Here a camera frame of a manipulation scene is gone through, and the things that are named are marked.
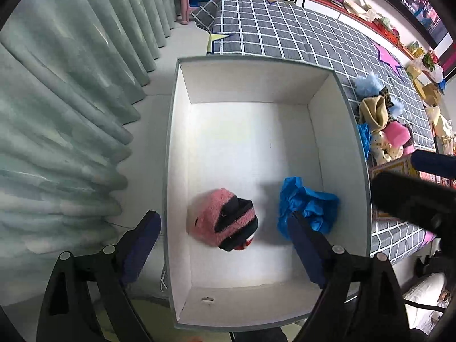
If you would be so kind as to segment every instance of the curtain fold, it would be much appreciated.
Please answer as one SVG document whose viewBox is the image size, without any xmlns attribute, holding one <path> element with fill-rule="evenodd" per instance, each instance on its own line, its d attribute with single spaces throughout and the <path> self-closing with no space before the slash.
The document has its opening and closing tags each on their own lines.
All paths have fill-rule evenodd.
<svg viewBox="0 0 456 342">
<path fill-rule="evenodd" d="M 147 72 L 174 0 L 22 0 L 0 31 L 0 304 L 42 292 L 59 253 L 116 237 Z"/>
</svg>

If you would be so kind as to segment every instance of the stool leg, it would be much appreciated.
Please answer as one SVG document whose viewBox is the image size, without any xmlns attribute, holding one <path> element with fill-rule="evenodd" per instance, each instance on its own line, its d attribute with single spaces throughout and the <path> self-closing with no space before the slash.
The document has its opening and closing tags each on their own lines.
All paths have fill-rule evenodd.
<svg viewBox="0 0 456 342">
<path fill-rule="evenodd" d="M 189 0 L 181 0 L 181 24 L 188 24 Z"/>
</svg>

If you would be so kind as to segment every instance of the black cable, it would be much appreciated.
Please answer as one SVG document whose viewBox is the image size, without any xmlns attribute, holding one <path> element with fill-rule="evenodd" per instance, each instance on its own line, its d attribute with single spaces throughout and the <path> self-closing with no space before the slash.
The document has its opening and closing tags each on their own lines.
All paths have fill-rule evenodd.
<svg viewBox="0 0 456 342">
<path fill-rule="evenodd" d="M 406 299 L 404 299 L 404 304 L 413 306 L 413 307 L 417 307 L 419 309 L 433 310 L 433 311 L 438 311 L 438 312 L 445 312 L 445 310 L 446 310 L 445 308 L 440 307 L 440 306 L 423 305 L 423 304 L 409 301 Z"/>
</svg>

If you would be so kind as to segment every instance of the light blue fluffy pom-pom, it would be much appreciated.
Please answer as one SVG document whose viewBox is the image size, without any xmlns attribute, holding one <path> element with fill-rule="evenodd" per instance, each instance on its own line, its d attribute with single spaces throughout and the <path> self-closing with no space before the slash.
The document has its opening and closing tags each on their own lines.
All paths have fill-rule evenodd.
<svg viewBox="0 0 456 342">
<path fill-rule="evenodd" d="M 360 97 L 378 96 L 378 93 L 383 89 L 377 75 L 369 73 L 367 77 L 358 76 L 355 79 L 356 93 Z"/>
<path fill-rule="evenodd" d="M 389 114 L 391 114 L 394 118 L 397 118 L 402 114 L 402 111 L 404 110 L 404 105 L 394 95 L 390 95 L 390 98 L 391 98 L 391 102 L 393 103 L 393 105 L 390 106 L 388 109 Z"/>
</svg>

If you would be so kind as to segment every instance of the pink star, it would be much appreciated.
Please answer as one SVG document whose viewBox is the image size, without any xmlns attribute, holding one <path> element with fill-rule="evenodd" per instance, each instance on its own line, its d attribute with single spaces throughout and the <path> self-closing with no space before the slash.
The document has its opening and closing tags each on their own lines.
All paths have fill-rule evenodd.
<svg viewBox="0 0 456 342">
<path fill-rule="evenodd" d="M 402 68 L 402 65 L 400 63 L 398 63 L 398 61 L 383 46 L 377 44 L 376 42 L 372 42 L 372 43 L 378 50 L 378 60 L 380 60 L 383 63 L 388 64 L 391 67 L 391 69 L 394 71 L 394 73 L 396 73 L 398 75 L 398 77 L 401 78 L 398 68 Z"/>
</svg>

